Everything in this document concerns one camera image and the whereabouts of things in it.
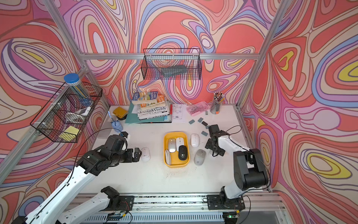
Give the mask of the grey computer mouse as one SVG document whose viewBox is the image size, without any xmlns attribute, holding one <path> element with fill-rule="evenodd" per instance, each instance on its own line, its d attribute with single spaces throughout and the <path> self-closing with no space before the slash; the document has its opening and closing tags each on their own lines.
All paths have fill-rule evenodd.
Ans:
<svg viewBox="0 0 358 224">
<path fill-rule="evenodd" d="M 194 156 L 194 163 L 197 166 L 201 166 L 204 163 L 206 157 L 206 151 L 199 149 Z"/>
</svg>

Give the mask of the yellow storage tray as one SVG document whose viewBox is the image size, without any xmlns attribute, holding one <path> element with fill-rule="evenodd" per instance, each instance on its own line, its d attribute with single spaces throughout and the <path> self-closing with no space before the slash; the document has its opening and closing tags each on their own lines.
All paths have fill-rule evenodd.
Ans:
<svg viewBox="0 0 358 224">
<path fill-rule="evenodd" d="M 179 152 L 173 152 L 170 154 L 170 163 L 167 163 L 166 159 L 166 150 L 169 150 L 169 140 L 172 138 L 183 138 L 183 145 L 187 148 L 187 158 L 186 160 L 179 159 Z M 188 137 L 184 132 L 169 132 L 163 138 L 163 160 L 166 166 L 169 168 L 182 168 L 189 164 L 191 156 L 190 156 L 190 147 L 188 143 Z"/>
</svg>

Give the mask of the white slim mouse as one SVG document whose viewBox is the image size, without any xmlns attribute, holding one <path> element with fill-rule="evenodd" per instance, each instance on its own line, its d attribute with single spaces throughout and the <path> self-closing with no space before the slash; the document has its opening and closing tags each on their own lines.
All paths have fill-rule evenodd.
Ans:
<svg viewBox="0 0 358 224">
<path fill-rule="evenodd" d="M 165 161 L 168 166 L 171 166 L 172 160 L 171 160 L 171 153 L 168 149 L 165 150 Z"/>
</svg>

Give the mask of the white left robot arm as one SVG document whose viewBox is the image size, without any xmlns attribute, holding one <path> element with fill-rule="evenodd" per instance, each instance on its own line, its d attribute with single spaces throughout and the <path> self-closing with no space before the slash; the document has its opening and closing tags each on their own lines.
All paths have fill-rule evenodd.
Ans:
<svg viewBox="0 0 358 224">
<path fill-rule="evenodd" d="M 128 133 L 108 137 L 105 144 L 86 152 L 75 163 L 73 170 L 62 184 L 35 210 L 17 217 L 14 224 L 80 224 L 99 211 L 124 211 L 132 209 L 134 198 L 121 196 L 113 187 L 107 186 L 93 198 L 66 211 L 65 209 L 101 172 L 121 163 L 139 162 L 141 150 L 128 148 Z"/>
</svg>

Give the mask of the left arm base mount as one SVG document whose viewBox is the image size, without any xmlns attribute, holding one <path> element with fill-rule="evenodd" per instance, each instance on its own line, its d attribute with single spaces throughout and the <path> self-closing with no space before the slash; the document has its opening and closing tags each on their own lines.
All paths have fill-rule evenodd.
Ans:
<svg viewBox="0 0 358 224">
<path fill-rule="evenodd" d="M 110 186 L 101 190 L 100 197 L 106 204 L 101 211 L 132 211 L 135 198 L 133 195 L 122 195 Z"/>
</svg>

